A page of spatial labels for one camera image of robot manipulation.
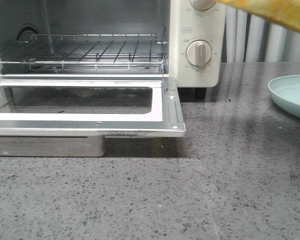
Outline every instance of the plate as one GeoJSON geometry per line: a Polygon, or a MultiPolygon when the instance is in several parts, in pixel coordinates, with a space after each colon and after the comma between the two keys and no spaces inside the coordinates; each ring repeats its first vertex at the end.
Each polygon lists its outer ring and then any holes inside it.
{"type": "Polygon", "coordinates": [[[268,88],[279,107],[300,118],[300,75],[277,77],[269,82],[268,88]]]}

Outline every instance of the oven control knob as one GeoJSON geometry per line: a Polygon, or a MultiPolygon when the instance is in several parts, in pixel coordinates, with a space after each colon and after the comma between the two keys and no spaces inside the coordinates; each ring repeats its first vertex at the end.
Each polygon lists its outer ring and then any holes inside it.
{"type": "Polygon", "coordinates": [[[203,68],[210,61],[211,55],[210,45],[203,40],[194,41],[186,50],[186,58],[189,63],[199,68],[203,68]]]}
{"type": "Polygon", "coordinates": [[[216,3],[214,0],[190,0],[190,2],[198,10],[208,10],[216,3]]]}

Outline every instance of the toaster oven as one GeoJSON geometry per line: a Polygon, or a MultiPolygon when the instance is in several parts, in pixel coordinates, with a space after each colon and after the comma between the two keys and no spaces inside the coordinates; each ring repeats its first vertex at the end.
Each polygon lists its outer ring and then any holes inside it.
{"type": "Polygon", "coordinates": [[[177,87],[217,84],[224,25],[213,0],[0,0],[0,156],[183,137],[177,87]]]}

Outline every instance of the oven rack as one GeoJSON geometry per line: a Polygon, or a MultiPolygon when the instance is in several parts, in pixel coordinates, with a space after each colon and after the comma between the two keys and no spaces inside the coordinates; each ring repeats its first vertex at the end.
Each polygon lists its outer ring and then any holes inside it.
{"type": "Polygon", "coordinates": [[[33,34],[0,49],[0,64],[30,71],[159,71],[164,42],[155,34],[33,34]]]}

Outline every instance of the countertop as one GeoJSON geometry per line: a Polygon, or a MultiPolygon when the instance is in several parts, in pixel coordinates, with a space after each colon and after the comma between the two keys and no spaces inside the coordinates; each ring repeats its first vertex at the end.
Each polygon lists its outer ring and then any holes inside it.
{"type": "Polygon", "coordinates": [[[0,239],[300,240],[300,119],[268,82],[299,63],[226,63],[185,138],[107,139],[101,158],[0,157],[0,239]]]}

